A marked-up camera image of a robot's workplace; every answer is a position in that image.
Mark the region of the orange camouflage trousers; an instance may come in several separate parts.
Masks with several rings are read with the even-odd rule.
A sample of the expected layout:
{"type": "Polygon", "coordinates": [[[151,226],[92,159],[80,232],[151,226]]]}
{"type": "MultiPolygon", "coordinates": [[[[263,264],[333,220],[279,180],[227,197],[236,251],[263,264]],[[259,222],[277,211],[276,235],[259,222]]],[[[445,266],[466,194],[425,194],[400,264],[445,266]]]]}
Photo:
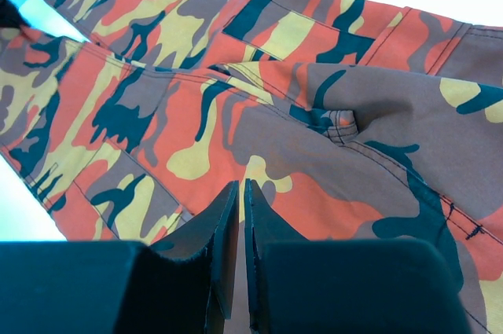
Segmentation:
{"type": "Polygon", "coordinates": [[[311,240],[417,238],[502,330],[502,30],[366,0],[45,0],[1,153],[69,239],[152,244],[227,182],[311,240]]]}

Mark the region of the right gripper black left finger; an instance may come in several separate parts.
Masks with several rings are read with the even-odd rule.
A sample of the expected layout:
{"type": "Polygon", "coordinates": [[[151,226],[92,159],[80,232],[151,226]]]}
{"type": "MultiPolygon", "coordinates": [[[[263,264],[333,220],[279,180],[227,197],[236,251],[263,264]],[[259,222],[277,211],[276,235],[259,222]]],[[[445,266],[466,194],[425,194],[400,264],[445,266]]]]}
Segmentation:
{"type": "Polygon", "coordinates": [[[4,333],[220,333],[231,315],[237,182],[152,245],[4,242],[4,333]]]}

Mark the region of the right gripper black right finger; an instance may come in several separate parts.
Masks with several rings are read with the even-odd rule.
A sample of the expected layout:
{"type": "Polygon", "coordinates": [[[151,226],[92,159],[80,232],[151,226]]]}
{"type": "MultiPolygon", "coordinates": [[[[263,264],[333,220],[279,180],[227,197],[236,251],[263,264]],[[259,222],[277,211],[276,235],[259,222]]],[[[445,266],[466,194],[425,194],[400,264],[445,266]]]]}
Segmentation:
{"type": "Polygon", "coordinates": [[[253,333],[468,333],[441,255],[427,242],[310,241],[244,188],[253,333]]]}

